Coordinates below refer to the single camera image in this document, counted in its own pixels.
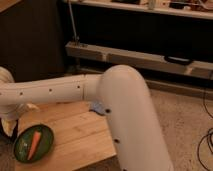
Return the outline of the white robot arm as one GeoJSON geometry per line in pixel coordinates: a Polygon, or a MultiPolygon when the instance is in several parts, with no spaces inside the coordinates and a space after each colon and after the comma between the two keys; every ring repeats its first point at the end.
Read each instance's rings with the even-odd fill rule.
{"type": "Polygon", "coordinates": [[[134,68],[16,83],[0,67],[0,118],[18,120],[29,103],[86,100],[104,115],[123,171],[174,171],[149,88],[134,68]]]}

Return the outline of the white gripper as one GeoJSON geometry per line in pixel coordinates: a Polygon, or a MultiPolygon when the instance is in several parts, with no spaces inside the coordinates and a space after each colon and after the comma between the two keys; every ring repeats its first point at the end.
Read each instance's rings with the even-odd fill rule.
{"type": "Polygon", "coordinates": [[[11,137],[17,125],[17,120],[29,111],[39,111],[39,107],[32,103],[17,105],[9,112],[3,113],[0,109],[0,120],[3,127],[3,132],[11,137]]]}

